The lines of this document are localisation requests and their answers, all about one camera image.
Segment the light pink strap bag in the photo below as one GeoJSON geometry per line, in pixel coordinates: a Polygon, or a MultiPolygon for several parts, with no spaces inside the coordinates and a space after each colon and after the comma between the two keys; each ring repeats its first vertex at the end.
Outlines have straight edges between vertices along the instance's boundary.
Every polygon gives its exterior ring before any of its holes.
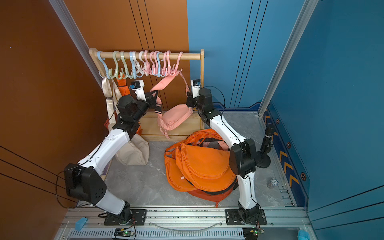
{"type": "MultiPolygon", "coordinates": [[[[176,76],[181,76],[183,78],[184,83],[186,85],[185,95],[187,97],[188,93],[190,92],[190,87],[187,84],[187,81],[181,71],[177,71],[177,73],[174,74],[173,76],[167,76],[164,79],[162,79],[158,84],[156,84],[151,89],[151,92],[156,93],[157,91],[165,89],[176,76]]],[[[164,114],[162,114],[160,110],[155,110],[155,112],[158,115],[157,123],[158,123],[158,126],[160,127],[160,131],[169,140],[170,137],[168,132],[176,129],[185,120],[187,120],[192,115],[193,108],[188,107],[187,104],[180,104],[166,111],[164,114]]]]}

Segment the beige sling bag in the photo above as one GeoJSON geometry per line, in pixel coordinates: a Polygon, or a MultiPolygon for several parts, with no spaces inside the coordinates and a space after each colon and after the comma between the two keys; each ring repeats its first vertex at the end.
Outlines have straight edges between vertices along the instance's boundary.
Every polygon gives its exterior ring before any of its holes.
{"type": "MultiPolygon", "coordinates": [[[[114,82],[110,82],[110,87],[112,90],[112,93],[114,94],[114,82]]],[[[114,110],[112,112],[110,119],[114,119],[118,114],[118,109],[115,107],[116,104],[114,104],[114,110]]],[[[125,166],[140,166],[140,165],[146,165],[149,160],[150,156],[150,148],[149,143],[141,136],[142,134],[142,128],[139,128],[137,130],[137,133],[133,136],[133,139],[130,140],[127,144],[125,144],[115,155],[115,158],[123,165],[125,166]]]]}

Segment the bright orange sling bag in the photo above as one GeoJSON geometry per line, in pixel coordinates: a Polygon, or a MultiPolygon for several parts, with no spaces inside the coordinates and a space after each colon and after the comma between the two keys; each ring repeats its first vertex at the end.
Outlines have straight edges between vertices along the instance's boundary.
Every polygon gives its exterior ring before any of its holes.
{"type": "Polygon", "coordinates": [[[167,148],[164,153],[166,176],[172,188],[179,192],[191,192],[197,190],[185,178],[176,163],[176,150],[179,150],[181,143],[176,143],[167,148]]]}
{"type": "Polygon", "coordinates": [[[194,132],[180,143],[176,163],[186,180],[201,186],[206,181],[228,183],[237,178],[229,165],[229,147],[214,130],[194,132]]]}

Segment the dark orange sling bag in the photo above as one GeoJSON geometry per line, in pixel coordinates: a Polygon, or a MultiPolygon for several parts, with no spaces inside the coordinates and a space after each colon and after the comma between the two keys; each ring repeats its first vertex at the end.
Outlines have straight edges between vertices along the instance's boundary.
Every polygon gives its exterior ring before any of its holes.
{"type": "Polygon", "coordinates": [[[219,206],[219,203],[232,193],[232,190],[226,191],[226,192],[224,192],[222,194],[218,194],[218,195],[211,195],[211,194],[205,193],[202,190],[194,190],[194,191],[190,191],[188,193],[194,197],[214,202],[215,207],[217,208],[219,206]]]}

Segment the orange bag with black strap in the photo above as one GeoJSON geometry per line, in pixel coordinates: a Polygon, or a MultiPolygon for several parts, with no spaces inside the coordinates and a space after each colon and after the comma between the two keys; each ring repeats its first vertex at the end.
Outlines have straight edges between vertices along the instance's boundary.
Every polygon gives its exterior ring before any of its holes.
{"type": "Polygon", "coordinates": [[[228,183],[220,182],[219,180],[206,181],[205,183],[202,183],[201,186],[188,180],[187,183],[192,187],[197,188],[197,190],[193,191],[194,193],[196,192],[197,194],[209,197],[229,194],[239,186],[237,178],[230,180],[228,183]]]}

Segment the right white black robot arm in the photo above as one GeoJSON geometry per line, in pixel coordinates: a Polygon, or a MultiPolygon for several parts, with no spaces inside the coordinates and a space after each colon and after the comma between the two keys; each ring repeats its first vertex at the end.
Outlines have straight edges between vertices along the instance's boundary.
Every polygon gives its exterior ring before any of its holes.
{"type": "Polygon", "coordinates": [[[262,213],[255,194],[257,150],[255,141],[239,134],[214,107],[211,90],[187,92],[187,106],[198,111],[202,121],[220,135],[230,149],[229,165],[239,185],[239,216],[246,225],[255,224],[262,213]]]}

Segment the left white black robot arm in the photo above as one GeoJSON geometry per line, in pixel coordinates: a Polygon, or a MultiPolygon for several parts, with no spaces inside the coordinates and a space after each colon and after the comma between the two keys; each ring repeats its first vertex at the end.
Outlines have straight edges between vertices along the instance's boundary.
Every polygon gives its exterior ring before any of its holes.
{"type": "Polygon", "coordinates": [[[130,204],[108,190],[101,174],[113,156],[137,133],[139,121],[147,111],[161,109],[157,96],[158,91],[152,91],[146,93],[143,100],[131,95],[119,99],[118,120],[107,137],[77,164],[66,166],[64,175],[69,197],[88,202],[122,221],[131,218],[130,204]]]}

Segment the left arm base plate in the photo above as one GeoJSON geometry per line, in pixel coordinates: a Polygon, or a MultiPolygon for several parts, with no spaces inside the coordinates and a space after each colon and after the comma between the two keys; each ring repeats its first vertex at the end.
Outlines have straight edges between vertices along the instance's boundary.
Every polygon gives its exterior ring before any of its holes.
{"type": "Polygon", "coordinates": [[[147,217],[146,209],[123,210],[120,215],[107,213],[104,221],[105,226],[143,226],[147,217]]]}

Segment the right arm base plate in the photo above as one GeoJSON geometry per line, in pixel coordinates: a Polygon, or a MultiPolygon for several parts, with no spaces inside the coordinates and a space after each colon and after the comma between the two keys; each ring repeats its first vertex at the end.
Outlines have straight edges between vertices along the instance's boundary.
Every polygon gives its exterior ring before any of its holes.
{"type": "Polygon", "coordinates": [[[242,210],[242,209],[225,209],[226,224],[235,225],[252,225],[266,226],[267,217],[263,209],[242,210]]]}

